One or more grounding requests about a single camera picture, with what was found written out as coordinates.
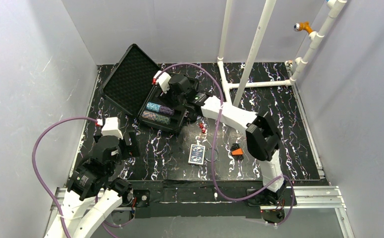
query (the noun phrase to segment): black egg crate foam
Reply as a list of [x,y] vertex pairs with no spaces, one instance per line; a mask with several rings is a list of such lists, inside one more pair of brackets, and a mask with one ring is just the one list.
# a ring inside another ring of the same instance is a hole
[[100,88],[102,97],[112,105],[120,108],[128,116],[136,117],[144,124],[170,133],[179,133],[183,126],[186,109],[176,107],[174,115],[160,114],[170,118],[170,123],[163,124],[143,118],[148,102],[166,106],[158,96],[161,88],[152,85],[154,75],[160,67],[149,58],[136,44],[131,45],[118,65]]

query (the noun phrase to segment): pvc pipe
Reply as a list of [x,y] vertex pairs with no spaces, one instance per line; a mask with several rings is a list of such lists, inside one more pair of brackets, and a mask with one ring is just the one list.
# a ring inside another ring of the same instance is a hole
[[221,43],[219,44],[218,60],[224,59],[225,42],[227,41],[228,24],[230,22],[231,6],[233,0],[227,0],[224,13],[224,23],[222,24]]
[[[291,86],[291,82],[287,80],[281,81],[269,81],[269,82],[256,82],[256,83],[247,83],[246,88],[257,88],[257,87],[275,87],[275,86]],[[238,88],[239,83],[230,83],[229,88]]]
[[334,24],[336,20],[336,17],[339,15],[343,7],[345,6],[345,3],[346,3],[346,0],[336,0],[336,2],[333,4],[332,9],[329,11],[328,17],[326,18],[319,32],[313,38],[309,49],[307,50],[306,54],[298,64],[295,72],[290,77],[289,80],[291,81],[292,84],[294,84],[295,81],[299,78],[301,72],[304,70],[307,63],[313,59],[314,52],[319,47],[325,35],[329,32],[331,26]]
[[224,72],[224,62],[219,60],[217,64],[218,64],[219,72],[221,74],[221,86],[222,86],[222,90],[224,91],[225,101],[231,104],[230,87]]
[[253,39],[252,48],[250,48],[250,53],[246,60],[246,66],[244,67],[243,74],[241,75],[240,85],[234,98],[233,105],[236,107],[240,103],[241,97],[243,96],[244,88],[246,87],[246,83],[249,80],[249,75],[252,71],[252,67],[255,62],[257,52],[259,51],[260,44],[262,43],[263,35],[266,32],[269,19],[271,18],[272,12],[274,11],[275,3],[276,0],[266,0],[265,6],[263,7],[259,25],[256,29],[255,38]]

